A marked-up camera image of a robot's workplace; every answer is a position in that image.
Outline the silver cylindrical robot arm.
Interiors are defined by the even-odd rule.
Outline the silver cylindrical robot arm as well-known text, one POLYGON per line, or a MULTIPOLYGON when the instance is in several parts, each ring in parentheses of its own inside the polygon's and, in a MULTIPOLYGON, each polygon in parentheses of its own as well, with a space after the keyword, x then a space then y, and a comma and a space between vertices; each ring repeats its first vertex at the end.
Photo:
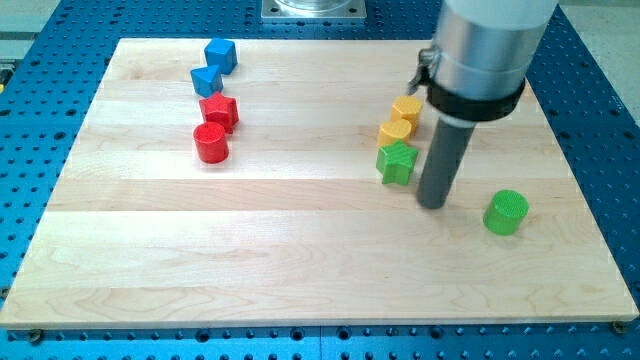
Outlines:
POLYGON ((556 6, 556 0, 444 0, 407 93, 426 87, 432 107, 461 121, 506 117, 556 6))

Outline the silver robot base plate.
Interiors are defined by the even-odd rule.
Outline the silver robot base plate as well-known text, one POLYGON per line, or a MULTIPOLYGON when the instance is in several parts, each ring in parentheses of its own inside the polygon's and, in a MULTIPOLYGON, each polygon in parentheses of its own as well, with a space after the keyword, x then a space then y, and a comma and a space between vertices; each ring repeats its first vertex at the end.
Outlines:
POLYGON ((365 0, 262 0, 261 17, 289 19, 364 19, 365 0))

